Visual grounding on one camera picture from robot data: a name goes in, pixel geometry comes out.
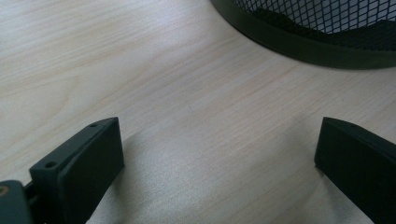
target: metal mesh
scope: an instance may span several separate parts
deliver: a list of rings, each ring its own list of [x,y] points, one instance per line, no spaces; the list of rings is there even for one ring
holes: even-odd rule
[[[275,27],[355,49],[396,50],[396,0],[231,0]]]

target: small hole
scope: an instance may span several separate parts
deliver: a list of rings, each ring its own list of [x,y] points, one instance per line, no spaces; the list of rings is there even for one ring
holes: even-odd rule
[[[47,162],[47,164],[46,164],[46,168],[52,168],[54,166],[56,166],[56,162],[55,161],[50,161],[50,162]]]
[[[8,191],[9,191],[8,186],[0,186],[0,197],[7,194]]]

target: black object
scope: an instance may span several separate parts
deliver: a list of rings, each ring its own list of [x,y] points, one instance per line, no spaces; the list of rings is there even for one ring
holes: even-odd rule
[[[211,0],[258,43],[309,63],[349,69],[396,65],[392,0]]]
[[[375,223],[396,223],[396,145],[339,119],[322,122],[315,163]]]
[[[36,163],[25,188],[0,182],[0,223],[85,223],[123,167],[118,119],[97,121]]]

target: black mesh wastebasket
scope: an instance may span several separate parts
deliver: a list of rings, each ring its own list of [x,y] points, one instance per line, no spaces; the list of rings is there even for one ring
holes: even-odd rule
[[[331,67],[396,65],[396,0],[211,0],[269,49]]]

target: wooden desk surface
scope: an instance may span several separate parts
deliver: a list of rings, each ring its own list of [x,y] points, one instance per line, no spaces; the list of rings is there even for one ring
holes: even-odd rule
[[[323,117],[396,142],[396,69],[301,63],[208,0],[1,1],[0,179],[117,116],[89,223],[371,223],[314,164]]]

